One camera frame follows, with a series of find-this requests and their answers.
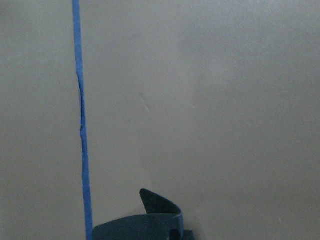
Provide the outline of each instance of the dark plastic part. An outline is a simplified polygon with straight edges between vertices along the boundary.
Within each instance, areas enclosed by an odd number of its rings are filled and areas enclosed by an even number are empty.
[[[127,216],[96,226],[92,240],[194,240],[191,230],[184,230],[180,208],[147,189],[140,190],[145,215]]]

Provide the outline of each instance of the blue painter's tape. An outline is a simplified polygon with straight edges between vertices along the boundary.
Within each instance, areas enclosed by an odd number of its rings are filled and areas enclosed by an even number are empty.
[[[80,23],[80,3],[79,0],[72,0],[73,12],[73,33],[74,33],[74,54],[75,54],[75,70],[78,77],[80,91],[80,136],[82,143],[82,190],[84,203],[84,219],[86,240],[92,239],[93,221],[91,209],[91,192],[89,178],[89,158],[88,158],[88,142],[86,128],[86,111],[85,111],[85,92],[84,92],[84,71],[82,61],[81,47],[81,23]]]

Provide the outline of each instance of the blue tape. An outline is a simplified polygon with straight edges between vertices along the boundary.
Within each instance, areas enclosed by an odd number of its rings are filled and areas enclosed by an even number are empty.
[[[75,70],[78,77],[80,91],[80,136],[82,144],[82,191],[84,204],[84,220],[86,240],[92,239],[93,221],[91,209],[91,192],[89,178],[89,158],[88,158],[88,142],[86,128],[86,111],[85,111],[85,92],[84,92],[84,71],[82,61],[81,48],[81,23],[80,23],[80,4],[79,0],[72,0],[73,12],[73,33],[74,33],[74,55],[75,55]]]

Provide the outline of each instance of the tape strip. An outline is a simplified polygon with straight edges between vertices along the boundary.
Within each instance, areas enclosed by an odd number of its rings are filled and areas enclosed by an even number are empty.
[[[80,91],[80,136],[82,144],[82,191],[84,204],[84,220],[86,240],[92,239],[93,221],[91,209],[91,192],[89,178],[89,158],[88,158],[88,142],[86,128],[86,111],[85,111],[85,92],[84,92],[84,72],[82,61],[81,47],[81,23],[80,23],[80,3],[79,0],[72,0],[73,12],[73,33],[74,33],[74,55],[75,55],[75,70],[78,77]]]

